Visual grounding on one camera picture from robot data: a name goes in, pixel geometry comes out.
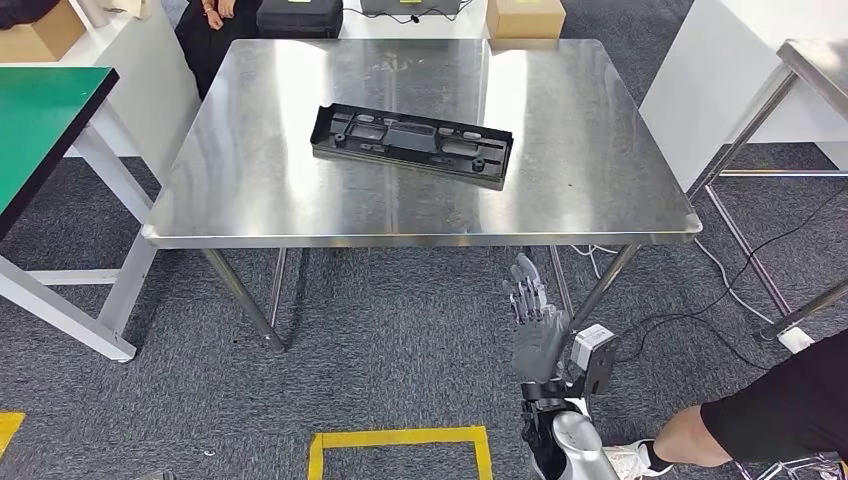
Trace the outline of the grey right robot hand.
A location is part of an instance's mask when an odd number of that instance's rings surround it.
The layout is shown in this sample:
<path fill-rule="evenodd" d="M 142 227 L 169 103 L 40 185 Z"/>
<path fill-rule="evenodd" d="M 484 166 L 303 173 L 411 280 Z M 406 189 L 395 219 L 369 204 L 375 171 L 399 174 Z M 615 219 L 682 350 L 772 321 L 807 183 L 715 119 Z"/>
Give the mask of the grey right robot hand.
<path fill-rule="evenodd" d="M 502 281 L 514 321 L 513 367 L 522 383 L 544 383 L 558 377 L 563 341 L 570 318 L 548 299 L 547 288 L 533 261 L 518 253 Z"/>

